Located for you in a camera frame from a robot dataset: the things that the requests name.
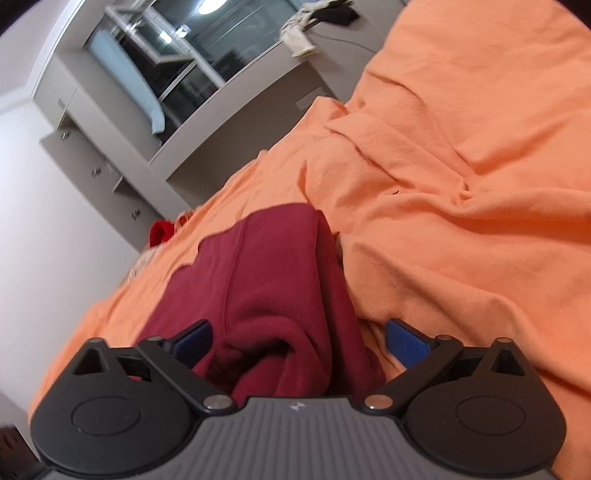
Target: crown molding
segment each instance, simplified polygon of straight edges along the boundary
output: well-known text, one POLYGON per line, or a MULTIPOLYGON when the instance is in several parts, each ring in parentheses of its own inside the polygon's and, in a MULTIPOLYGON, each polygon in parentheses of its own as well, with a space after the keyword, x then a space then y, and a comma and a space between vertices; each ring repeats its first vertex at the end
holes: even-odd
POLYGON ((41 79, 43 78, 43 74, 51 60, 51 56, 55 52, 66 28, 68 28, 72 19, 85 1, 86 0, 70 0, 68 2, 58 17, 55 25, 49 32, 47 39, 43 43, 26 84, 18 89, 5 93, 4 95, 0 95, 0 113, 7 112, 12 108, 23 105, 35 96, 39 84, 41 83, 41 79))

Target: orange blanket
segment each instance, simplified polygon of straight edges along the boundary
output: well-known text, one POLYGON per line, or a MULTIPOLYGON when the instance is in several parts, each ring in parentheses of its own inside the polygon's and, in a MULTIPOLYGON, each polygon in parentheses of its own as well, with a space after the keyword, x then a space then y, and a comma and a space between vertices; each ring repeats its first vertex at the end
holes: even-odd
POLYGON ((513 337, 567 418, 557 473, 591 478, 590 153, 591 33, 576 17, 554 0, 412 0, 350 102, 316 100, 89 310, 31 408, 86 338, 134 342, 202 238, 310 202, 340 233, 387 376, 390 317, 468 345, 513 337))

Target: white ceiling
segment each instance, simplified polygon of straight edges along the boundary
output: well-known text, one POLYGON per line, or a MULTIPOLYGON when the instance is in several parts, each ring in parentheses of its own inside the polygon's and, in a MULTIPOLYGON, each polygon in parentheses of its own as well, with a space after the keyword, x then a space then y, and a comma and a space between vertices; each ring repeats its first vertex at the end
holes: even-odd
POLYGON ((0 95, 25 86, 33 65, 69 0, 41 0, 0 37, 0 95))

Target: logo on device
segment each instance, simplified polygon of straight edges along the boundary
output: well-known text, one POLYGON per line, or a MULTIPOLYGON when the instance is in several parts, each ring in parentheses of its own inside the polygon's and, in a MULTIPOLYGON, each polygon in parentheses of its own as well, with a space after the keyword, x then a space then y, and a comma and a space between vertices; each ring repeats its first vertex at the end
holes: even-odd
POLYGON ((305 407, 306 407, 306 404, 302 403, 301 401, 297 401, 297 402, 290 404, 290 408, 294 411, 303 410, 305 407))

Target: black device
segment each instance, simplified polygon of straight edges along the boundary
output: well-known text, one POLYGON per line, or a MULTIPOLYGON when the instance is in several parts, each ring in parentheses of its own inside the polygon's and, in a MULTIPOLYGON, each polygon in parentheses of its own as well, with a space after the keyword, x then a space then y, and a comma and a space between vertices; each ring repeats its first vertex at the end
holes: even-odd
POLYGON ((238 408, 191 372, 212 344, 205 320, 134 348, 89 339, 33 415, 37 478, 555 478, 564 417, 512 340, 467 348, 391 320, 386 342, 407 370, 361 405, 253 397, 238 408))

